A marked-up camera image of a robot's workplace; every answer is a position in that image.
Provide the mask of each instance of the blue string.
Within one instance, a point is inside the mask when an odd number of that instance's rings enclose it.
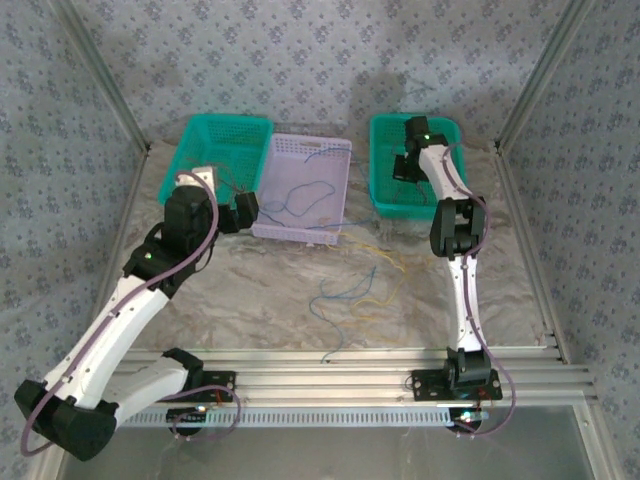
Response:
[[[324,281],[326,279],[322,279],[322,281],[320,282],[320,295],[318,295],[317,297],[314,297],[311,299],[311,301],[309,302],[309,311],[316,317],[318,317],[320,320],[327,322],[329,325],[331,325],[337,332],[338,335],[340,335],[340,343],[338,344],[338,347],[335,348],[334,350],[331,350],[330,352],[326,353],[322,359],[320,360],[320,363],[325,363],[325,360],[328,356],[333,355],[336,352],[339,352],[340,350],[342,350],[342,347],[344,346],[344,333],[342,332],[342,329],[333,321],[329,320],[327,317],[325,317],[324,315],[322,315],[321,313],[316,312],[313,309],[313,304],[320,299],[328,299],[328,300],[357,300],[359,298],[364,297],[365,295],[367,295],[369,293],[369,291],[371,290],[371,287],[373,285],[373,277],[376,274],[376,268],[377,267],[373,267],[371,269],[371,273],[369,273],[368,275],[366,275],[362,280],[360,280],[360,282],[353,288],[350,288],[349,290],[342,292],[342,293],[338,293],[336,295],[327,295],[327,293],[324,291]],[[367,281],[367,279],[369,279],[369,285],[367,286],[367,289],[358,295],[352,295],[349,296],[350,293],[356,291],[363,283],[365,283]]]
[[[323,149],[323,150],[318,150],[317,152],[314,152],[314,153],[312,153],[311,155],[309,155],[309,156],[305,159],[304,163],[307,163],[311,158],[315,157],[316,155],[321,155],[321,154],[323,154],[323,153],[331,152],[331,151],[344,151],[344,152],[349,152],[349,153],[351,154],[351,156],[353,157],[353,159],[356,161],[356,165],[358,166],[358,170],[360,171],[360,175],[362,175],[363,180],[364,180],[364,181],[365,181],[365,183],[367,184],[367,191],[368,191],[368,193],[369,193],[369,199],[371,200],[371,203],[373,204],[373,195],[371,194],[371,186],[369,185],[369,180],[367,179],[367,176],[366,176],[366,174],[364,173],[364,170],[363,170],[363,168],[362,168],[362,164],[360,163],[360,160],[358,159],[358,157],[357,157],[356,155],[354,155],[354,154],[353,154],[353,151],[352,151],[350,148],[344,148],[344,147],[329,147],[329,148],[325,148],[325,149]],[[297,190],[297,189],[299,189],[299,188],[302,188],[302,187],[308,187],[308,186],[311,186],[311,185],[316,184],[316,183],[324,183],[324,184],[328,185],[329,187],[331,187],[332,192],[331,192],[331,193],[329,193],[329,194],[327,194],[327,195],[325,195],[325,196],[324,196],[324,197],[322,197],[322,198],[319,198],[319,199],[318,199],[318,200],[316,200],[315,202],[313,202],[313,203],[312,203],[312,204],[311,204],[311,205],[310,205],[310,206],[309,206],[309,207],[308,207],[308,208],[307,208],[303,213],[301,213],[300,215],[296,215],[296,214],[295,214],[295,213],[293,213],[291,210],[289,210],[289,208],[288,208],[287,204],[289,203],[289,198],[290,198],[291,194],[292,194],[295,190]],[[282,222],[281,222],[281,221],[279,221],[279,220],[276,220],[276,219],[275,219],[275,218],[273,218],[271,215],[269,215],[269,213],[279,213],[279,212],[282,212],[282,211],[286,211],[286,212],[288,212],[289,214],[293,215],[294,217],[298,217],[298,218],[300,218],[300,217],[304,216],[304,215],[305,215],[309,210],[311,210],[311,208],[312,208],[314,205],[316,205],[318,202],[320,202],[320,201],[324,200],[325,198],[327,198],[327,197],[329,197],[329,196],[333,195],[335,192],[336,192],[336,188],[335,188],[333,185],[331,185],[330,183],[327,183],[327,182],[325,182],[325,181],[323,181],[323,180],[317,180],[317,181],[315,181],[315,182],[305,183],[305,184],[303,184],[303,185],[298,185],[297,187],[292,188],[292,189],[289,191],[289,193],[287,194],[287,196],[286,196],[286,198],[285,198],[285,201],[284,201],[284,202],[279,202],[279,201],[277,201],[277,200],[275,200],[275,201],[273,201],[273,202],[269,202],[270,204],[271,204],[271,203],[274,203],[274,202],[275,202],[275,203],[280,203],[280,204],[282,204],[282,208],[281,208],[280,210],[271,210],[271,209],[266,209],[266,211],[265,211],[265,209],[264,209],[264,207],[263,207],[263,208],[261,208],[261,209],[260,209],[259,213],[260,213],[260,214],[262,214],[262,215],[264,215],[265,217],[267,217],[267,218],[268,218],[269,220],[271,220],[272,222],[274,222],[274,223],[276,223],[276,224],[280,225],[281,227],[285,227],[285,228],[286,228],[287,226],[286,226],[284,223],[282,223]],[[306,227],[306,228],[307,228],[307,230],[313,230],[313,229],[316,229],[316,228],[344,227],[344,226],[349,226],[349,225],[362,225],[362,224],[365,224],[365,223],[372,222],[372,221],[373,221],[373,214],[374,214],[374,212],[371,212],[371,215],[369,216],[369,218],[366,218],[366,219],[364,219],[364,220],[359,220],[359,221],[357,221],[357,222],[331,223],[331,224],[328,224],[328,225],[316,225],[316,226]]]
[[[295,192],[296,190],[300,189],[300,188],[304,188],[304,187],[311,187],[313,185],[317,185],[317,184],[324,184],[327,187],[329,187],[331,189],[331,191],[327,194],[325,194],[324,196],[320,197],[319,199],[317,199],[315,202],[313,202],[311,205],[309,205],[306,210],[302,213],[294,213],[291,210],[289,210],[289,207],[287,206],[287,204],[289,203],[289,200],[291,198],[291,194],[293,192]],[[328,182],[325,182],[324,180],[316,180],[315,182],[310,182],[310,183],[303,183],[302,185],[298,185],[297,187],[292,188],[291,190],[289,190],[289,193],[287,193],[287,197],[284,199],[284,202],[280,202],[278,200],[273,200],[271,202],[267,202],[265,205],[263,205],[262,209],[269,212],[269,213],[280,213],[280,212],[288,212],[290,215],[296,217],[296,218],[300,218],[300,217],[304,217],[306,215],[306,213],[311,210],[318,202],[321,202],[322,200],[324,200],[327,197],[330,197],[331,195],[333,195],[334,193],[336,193],[336,187],[334,187],[333,185],[331,185]],[[273,209],[273,208],[268,208],[267,205],[270,205],[272,203],[279,203],[280,205],[282,205],[280,208],[278,209]]]

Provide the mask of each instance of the cable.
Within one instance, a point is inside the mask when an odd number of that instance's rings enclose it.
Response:
[[[347,232],[341,232],[339,233],[340,236],[345,236],[351,240],[354,241],[353,244],[347,245],[345,247],[334,247],[332,245],[326,245],[327,248],[331,249],[331,250],[346,250],[346,249],[350,249],[352,247],[355,248],[360,248],[362,250],[367,250],[375,255],[379,255],[387,260],[389,260],[389,262],[391,263],[391,265],[394,268],[397,268],[398,270],[400,270],[403,274],[402,279],[400,279],[400,281],[396,284],[395,288],[393,289],[391,295],[387,298],[387,300],[385,300],[384,302],[381,302],[379,300],[376,300],[375,298],[363,298],[361,300],[359,300],[358,302],[356,302],[355,304],[351,305],[350,307],[350,311],[351,311],[351,315],[359,320],[374,320],[373,317],[371,316],[367,316],[367,315],[357,315],[354,313],[354,309],[357,308],[359,305],[365,304],[365,303],[373,303],[374,305],[377,305],[379,307],[387,307],[389,306],[393,300],[395,299],[396,295],[398,294],[398,291],[400,290],[400,287],[406,282],[407,277],[408,277],[408,270],[407,270],[407,264],[405,261],[405,257],[400,254],[399,252],[385,252],[384,250],[379,249],[378,247],[375,247],[373,245],[369,245],[366,243],[361,242],[357,237],[355,237],[354,235],[347,233]],[[396,253],[400,256],[400,264],[396,263],[396,261],[391,257],[392,253]],[[427,264],[427,267],[429,266],[429,262],[430,260],[428,258],[425,258],[425,263]]]
[[[427,197],[427,194],[425,193],[424,189],[420,185],[420,182],[416,182],[416,188],[418,189],[418,192],[420,192],[420,195],[422,195],[422,199],[424,200],[423,205],[428,204],[429,203],[429,197]]]
[[[367,276],[365,276],[362,280],[360,280],[360,282],[353,288],[350,288],[349,290],[342,292],[342,293],[338,293],[336,295],[327,295],[324,291],[324,281],[325,279],[322,279],[322,281],[320,282],[320,295],[312,298],[309,301],[309,311],[311,312],[312,315],[316,316],[317,318],[319,318],[320,320],[327,322],[329,325],[331,325],[337,332],[338,335],[340,335],[340,343],[338,344],[338,347],[335,348],[334,350],[331,350],[330,352],[326,353],[322,359],[320,360],[320,363],[325,363],[325,360],[328,356],[333,355],[334,353],[340,351],[344,345],[344,333],[342,332],[342,329],[333,321],[329,320],[327,317],[324,316],[324,312],[322,315],[318,314],[316,311],[314,311],[313,309],[313,305],[317,300],[320,299],[328,299],[328,300],[356,300],[358,298],[362,298],[364,297],[367,293],[369,293],[369,291],[371,290],[371,286],[373,285],[373,277],[375,276],[376,273],[376,268],[377,267],[373,267],[373,269],[371,270],[371,273],[369,273]],[[351,292],[356,291],[360,285],[362,285],[367,279],[369,279],[369,285],[367,286],[367,289],[364,291],[364,293],[360,294],[360,295],[355,295],[355,296],[348,296]]]
[[[311,187],[313,185],[317,185],[317,184],[324,184],[326,186],[328,186],[331,191],[329,193],[326,193],[325,195],[323,195],[322,197],[320,197],[319,199],[317,199],[316,201],[314,201],[311,205],[309,205],[302,213],[295,213],[292,212],[289,207],[287,206],[287,204],[289,203],[289,200],[291,199],[291,194],[293,192],[295,192],[296,190],[303,188],[303,187]],[[310,182],[310,183],[303,183],[302,185],[298,185],[297,187],[292,188],[291,190],[289,190],[289,193],[287,193],[287,196],[284,200],[284,202],[280,202],[278,200],[272,200],[270,202],[267,202],[266,204],[264,204],[262,206],[261,209],[261,213],[264,213],[265,211],[268,213],[280,213],[280,212],[287,212],[289,213],[291,216],[296,217],[296,218],[300,218],[303,217],[307,214],[307,212],[309,210],[311,210],[317,203],[321,202],[322,200],[324,200],[327,197],[330,197],[331,195],[336,193],[336,187],[334,187],[333,185],[331,185],[328,182],[325,182],[324,180],[316,180],[315,182]],[[280,208],[278,209],[271,209],[268,208],[267,205],[270,205],[272,203],[279,203],[280,205],[282,205]]]
[[[49,391],[47,393],[45,393],[45,395],[38,402],[38,404],[35,406],[35,408],[31,412],[31,414],[27,418],[27,421],[25,423],[24,429],[22,430],[22,435],[20,437],[20,452],[25,457],[32,457],[34,455],[37,455],[37,454],[45,451],[51,445],[53,445],[52,442],[47,442],[44,445],[42,445],[42,446],[40,446],[40,447],[38,447],[38,448],[36,448],[34,450],[29,450],[29,446],[28,446],[29,433],[31,432],[31,430],[33,428],[33,425],[35,424],[35,421],[38,418],[38,415],[40,415],[40,413],[42,412],[42,410],[44,409],[46,404],[49,402],[49,400],[51,400],[53,398],[53,396],[58,392],[58,390],[60,390],[62,388],[62,386],[64,385],[62,379],[71,377],[73,372],[76,370],[77,366],[84,359],[84,357],[87,355],[87,353],[89,352],[91,347],[93,347],[93,345],[96,343],[98,338],[100,338],[100,336],[106,330],[106,328],[109,326],[111,321],[118,315],[120,310],[122,310],[122,308],[125,305],[127,305],[127,303],[129,303],[134,297],[136,297],[143,290],[145,290],[145,289],[157,284],[158,282],[164,280],[165,278],[170,277],[171,275],[176,274],[177,272],[181,271],[183,268],[185,268],[188,265],[190,265],[191,263],[193,263],[196,259],[198,259],[200,257],[200,255],[202,255],[202,253],[206,250],[206,248],[209,246],[209,244],[213,240],[213,237],[214,237],[214,235],[216,233],[216,230],[218,228],[218,218],[219,218],[218,203],[216,202],[215,194],[211,191],[211,189],[209,188],[207,183],[204,180],[202,180],[200,177],[198,177],[197,175],[195,175],[195,174],[193,174],[193,173],[191,173],[189,171],[186,171],[186,170],[180,170],[180,171],[176,172],[175,178],[177,179],[180,175],[187,175],[187,176],[193,178],[195,181],[197,181],[200,184],[200,186],[202,188],[204,188],[205,192],[207,192],[207,196],[209,197],[209,201],[211,202],[211,208],[213,210],[211,228],[209,229],[209,232],[207,233],[207,236],[202,241],[202,244],[200,244],[200,246],[191,255],[189,255],[186,259],[184,259],[182,262],[180,262],[175,267],[170,268],[166,272],[163,272],[163,273],[153,277],[152,279],[147,280],[146,282],[142,283],[141,285],[138,285],[131,292],[129,292],[127,295],[125,295],[122,298],[122,300],[120,300],[109,311],[109,313],[105,316],[105,318],[102,320],[102,322],[100,322],[98,327],[91,334],[91,336],[89,337],[87,342],[82,346],[82,348],[80,348],[80,351],[78,352],[76,357],[73,360],[71,360],[71,363],[69,364],[67,369],[64,371],[64,373],[60,377],[60,380],[58,380],[55,384],[53,384],[53,386],[49,389]]]
[[[444,169],[444,173],[447,176],[447,179],[449,180],[449,182],[451,182],[451,184],[454,186],[454,188],[458,192],[460,192],[463,195],[466,195],[467,197],[469,197],[469,199],[473,200],[478,205],[480,205],[480,208],[482,208],[482,210],[483,210],[483,212],[485,214],[485,217],[486,217],[484,235],[482,236],[482,238],[480,239],[478,244],[475,247],[471,248],[462,257],[462,284],[463,284],[463,291],[464,291],[465,309],[467,310],[467,318],[469,319],[469,323],[471,323],[471,329],[473,330],[474,335],[478,339],[478,343],[480,343],[480,346],[485,351],[485,353],[487,354],[487,356],[489,357],[491,362],[493,364],[495,364],[495,366],[498,368],[498,370],[500,370],[500,372],[507,379],[507,382],[509,383],[509,388],[511,389],[511,405],[509,406],[509,410],[507,412],[507,415],[502,420],[502,422],[500,422],[495,427],[490,428],[489,430],[486,430],[486,431],[480,432],[480,433],[475,433],[474,432],[472,434],[472,435],[475,435],[475,436],[485,436],[485,435],[490,435],[492,433],[495,433],[498,430],[502,429],[509,422],[509,420],[511,420],[511,417],[513,416],[513,412],[514,412],[514,410],[516,408],[516,388],[515,388],[515,383],[513,382],[513,378],[511,378],[511,375],[509,374],[509,372],[502,366],[502,363],[500,363],[500,361],[496,358],[496,356],[491,352],[491,350],[489,349],[489,346],[487,345],[487,343],[482,338],[482,335],[480,334],[480,331],[478,329],[478,325],[476,324],[475,318],[473,318],[473,313],[472,313],[472,310],[471,310],[471,299],[469,297],[469,276],[468,276],[467,261],[468,261],[469,257],[471,257],[472,255],[475,255],[485,245],[485,243],[487,241],[487,238],[489,236],[489,232],[491,230],[492,217],[491,217],[491,211],[489,210],[489,207],[486,205],[486,203],[484,203],[480,198],[478,198],[478,196],[475,195],[473,192],[467,191],[467,190],[463,189],[462,187],[460,187],[459,185],[457,185],[455,180],[453,179],[453,176],[451,175],[451,172],[449,171],[449,167],[447,165],[447,159],[446,159],[447,154],[450,153],[451,150],[454,147],[458,146],[458,145],[459,144],[452,144],[452,145],[448,146],[446,148],[446,150],[444,151],[444,153],[442,154],[442,166],[443,166],[443,169]]]
[[[227,187],[229,187],[233,193],[245,193],[246,192],[246,188],[244,187],[244,185],[240,185],[238,186],[238,182],[236,182],[236,178],[233,174],[233,169],[227,165],[226,163],[222,163],[222,162],[205,162],[205,163],[200,163],[199,160],[193,159],[191,157],[185,157],[184,159],[186,162],[188,162],[190,165],[194,166],[194,167],[214,167],[215,173],[218,173],[218,169],[219,168],[223,168],[228,174],[229,174],[229,182],[227,182],[224,178],[222,178],[222,175],[218,175],[216,177],[216,183],[222,183],[223,185],[226,185]]]
[[[284,223],[282,223],[280,220],[276,220],[275,218],[273,218],[271,215],[269,215],[268,213],[263,212],[262,210],[258,210],[258,213],[260,215],[264,215],[265,217],[267,217],[269,220],[271,220],[273,223],[277,223],[278,225],[280,225],[281,227],[284,228],[289,228],[287,227]]]
[[[240,397],[238,397],[238,394],[236,392],[234,392],[233,390],[225,386],[205,385],[203,387],[193,388],[186,392],[179,392],[173,395],[169,395],[168,397],[164,397],[160,401],[166,402],[167,400],[177,400],[178,398],[188,397],[189,395],[193,395],[194,393],[206,392],[208,390],[215,390],[216,392],[224,392],[228,395],[231,395],[231,398],[233,398],[233,401],[236,403],[238,407],[238,409],[236,410],[236,416],[233,419],[233,422],[231,423],[229,428],[227,428],[222,433],[211,433],[209,435],[204,435],[204,436],[189,437],[185,435],[180,435],[177,431],[178,424],[182,421],[182,419],[190,415],[189,412],[182,413],[173,420],[173,424],[171,425],[171,431],[173,432],[176,439],[183,439],[187,442],[203,442],[208,440],[220,440],[226,437],[227,435],[229,435],[230,433],[232,433],[238,427],[238,424],[240,423],[240,419],[242,418],[242,401],[240,400]]]

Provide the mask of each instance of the glass panel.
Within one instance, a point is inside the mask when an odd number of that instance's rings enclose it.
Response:
[[[124,428],[90,462],[67,456],[58,480],[591,479],[571,407],[520,408],[487,438],[442,428],[240,428],[218,443]]]

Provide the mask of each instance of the yellow string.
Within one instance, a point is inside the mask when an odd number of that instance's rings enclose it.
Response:
[[[396,286],[393,289],[391,295],[384,302],[382,302],[380,300],[377,300],[375,298],[367,297],[367,298],[363,298],[363,299],[358,300],[356,303],[354,303],[353,305],[351,305],[349,307],[351,315],[354,318],[356,318],[358,320],[375,321],[375,320],[377,320],[376,317],[374,317],[372,315],[356,314],[354,312],[354,310],[356,308],[358,308],[359,306],[364,305],[364,304],[373,304],[373,305],[376,305],[378,307],[384,308],[384,307],[388,307],[389,305],[391,305],[391,303],[393,303],[393,301],[396,298],[396,295],[398,294],[398,291],[400,290],[400,287],[402,287],[402,285],[404,285],[404,283],[406,282],[407,277],[408,277],[407,264],[406,264],[406,261],[405,261],[405,257],[402,254],[400,254],[399,252],[393,252],[393,251],[392,252],[385,252],[384,250],[381,250],[378,247],[375,247],[373,245],[369,245],[367,243],[364,243],[364,242],[360,241],[360,239],[358,239],[354,235],[352,235],[350,233],[347,233],[347,232],[340,232],[338,235],[347,237],[350,240],[352,240],[354,243],[350,244],[350,245],[347,245],[347,246],[344,246],[344,247],[334,247],[332,245],[327,245],[327,247],[330,248],[331,250],[348,250],[348,249],[353,248],[353,247],[360,248],[362,250],[369,251],[371,253],[374,253],[376,255],[379,255],[379,256],[387,259],[391,263],[391,265],[393,267],[397,268],[398,270],[400,270],[402,272],[402,278],[396,284]],[[394,260],[391,257],[391,254],[394,254],[394,253],[399,256],[399,262],[400,263],[396,262],[396,260]],[[430,260],[428,258],[424,258],[421,255],[409,255],[409,256],[411,256],[411,257],[417,256],[417,257],[421,258],[424,261],[426,266],[429,266]]]

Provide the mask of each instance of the metal extrusion bar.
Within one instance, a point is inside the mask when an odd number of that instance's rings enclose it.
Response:
[[[113,110],[122,129],[127,136],[135,142],[140,151],[145,151],[147,142],[142,130],[140,130],[109,67],[107,67],[102,55],[100,55],[75,6],[70,0],[49,0],[49,3],[54,13],[60,19],[63,28],[67,32],[67,35],[69,35],[87,69],[94,77],[96,84],[102,91],[109,107]]]
[[[563,360],[565,362],[571,362],[564,333],[560,326],[560,322],[558,321],[553,301],[551,299],[551,290],[549,289],[547,278],[537,255],[533,234],[531,233],[531,228],[526,221],[527,216],[524,213],[524,206],[522,205],[520,195],[517,193],[516,181],[513,178],[511,167],[502,154],[496,155],[496,166],[500,182],[502,183],[502,188],[505,192],[507,207],[511,213],[511,218],[513,218],[513,226],[516,231],[516,238],[524,259],[525,268],[529,274],[531,286],[533,287],[535,294],[534,297],[542,315],[542,321],[547,328],[551,328],[553,330],[553,335]]]
[[[513,146],[594,3],[595,0],[570,0],[565,7],[547,46],[496,139],[504,152],[508,152]]]
[[[575,405],[595,400],[587,367],[564,365],[555,348],[495,348],[525,406]],[[439,368],[444,352],[421,349],[345,351],[329,365],[320,364],[321,352],[230,350],[198,352],[205,370],[237,372],[236,392],[248,407],[398,407],[470,406],[467,401],[416,403],[410,372]],[[116,371],[129,375],[151,363],[155,354],[129,353]],[[510,403],[509,389],[497,405]],[[174,407],[193,406],[189,403]]]
[[[624,479],[625,474],[613,448],[602,407],[599,404],[578,404],[574,405],[573,411],[594,477],[607,480]]]
[[[108,296],[110,295],[110,292],[113,291],[113,287],[115,286],[118,277],[122,274],[121,270],[116,264],[120,260],[120,252],[122,251],[122,247],[124,245],[124,234],[127,231],[127,227],[129,226],[129,219],[131,218],[131,212],[133,211],[133,202],[136,199],[136,195],[138,193],[138,186],[140,185],[140,180],[142,179],[144,166],[147,163],[147,156],[148,154],[146,151],[141,154],[140,162],[133,176],[131,189],[129,190],[129,195],[127,196],[127,201],[125,202],[124,210],[122,211],[122,219],[120,221],[120,225],[118,226],[118,232],[116,233],[116,237],[113,242],[113,248],[109,253],[109,261],[107,262],[107,267],[105,268],[104,278],[102,279],[102,283],[100,284],[98,296],[93,305],[91,316],[89,318],[95,318],[98,316],[98,313],[100,313],[102,307],[107,303],[107,299],[109,298]]]

